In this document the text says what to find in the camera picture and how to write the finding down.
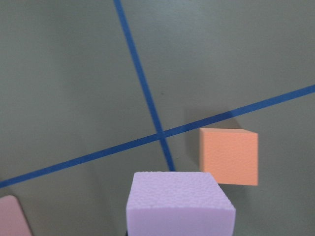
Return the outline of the light purple foam block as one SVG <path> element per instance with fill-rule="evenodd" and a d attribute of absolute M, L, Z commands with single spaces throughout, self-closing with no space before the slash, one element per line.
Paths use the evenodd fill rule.
<path fill-rule="evenodd" d="M 235 217 L 210 173 L 134 173 L 126 204 L 130 236 L 231 236 Z"/>

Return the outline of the orange foam block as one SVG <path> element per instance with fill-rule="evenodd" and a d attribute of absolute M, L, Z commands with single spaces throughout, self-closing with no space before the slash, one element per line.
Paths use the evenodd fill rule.
<path fill-rule="evenodd" d="M 217 183 L 258 185 L 258 134 L 244 129 L 199 129 L 199 168 Z"/>

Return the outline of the pink plastic bin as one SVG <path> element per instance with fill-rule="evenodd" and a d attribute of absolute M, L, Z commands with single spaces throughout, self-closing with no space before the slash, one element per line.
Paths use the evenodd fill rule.
<path fill-rule="evenodd" d="M 32 236 L 18 199 L 8 195 L 0 199 L 0 235 Z"/>

